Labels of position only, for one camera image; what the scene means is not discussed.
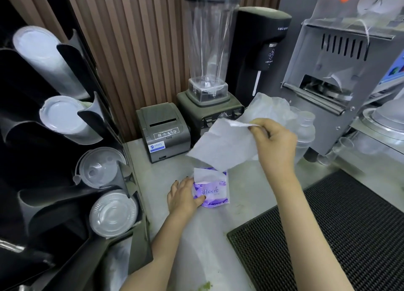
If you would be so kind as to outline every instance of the wooden slat wall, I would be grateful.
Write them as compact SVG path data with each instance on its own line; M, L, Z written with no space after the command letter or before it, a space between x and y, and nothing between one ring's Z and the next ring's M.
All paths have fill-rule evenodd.
M43 26L62 37L53 13L44 15L48 5L43 0L10 1L29 24ZM139 138L135 111L175 102L176 94L187 88L187 35L182 28L181 0L70 3L94 55L124 139ZM276 8L278 3L279 0L242 0L241 6Z

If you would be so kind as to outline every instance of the blender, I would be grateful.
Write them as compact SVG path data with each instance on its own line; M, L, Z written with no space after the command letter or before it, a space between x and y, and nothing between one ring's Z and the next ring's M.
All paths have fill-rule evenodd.
M183 1L191 78L177 99L195 144L218 118L235 120L244 112L225 82L240 0Z

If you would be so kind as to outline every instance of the purple tissue package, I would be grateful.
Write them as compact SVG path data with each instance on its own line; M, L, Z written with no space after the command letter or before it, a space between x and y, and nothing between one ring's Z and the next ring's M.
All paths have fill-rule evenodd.
M229 190L228 183L229 179L226 177L226 181L214 181L209 183L194 183L194 198L201 195L205 195L206 199L202 203L203 207L213 208L220 205L229 203Z

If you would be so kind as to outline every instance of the machine vent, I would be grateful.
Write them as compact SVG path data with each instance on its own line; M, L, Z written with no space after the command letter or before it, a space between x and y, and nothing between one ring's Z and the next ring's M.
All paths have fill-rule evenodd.
M338 55L343 54L344 56L358 60L363 59L364 61L368 58L369 46L362 40L326 35L325 33L323 33L323 40L321 42L322 50Z

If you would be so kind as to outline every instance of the printer label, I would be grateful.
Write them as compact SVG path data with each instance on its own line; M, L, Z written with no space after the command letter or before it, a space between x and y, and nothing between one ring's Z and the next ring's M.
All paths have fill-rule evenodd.
M161 151L166 148L164 141L150 144L150 145L148 145L148 147L149 147L150 153L154 153L155 151Z
M172 136L176 133L179 133L178 127L171 128L171 129L165 130L165 131L160 131L160 132L154 134L154 140L165 138L166 136Z

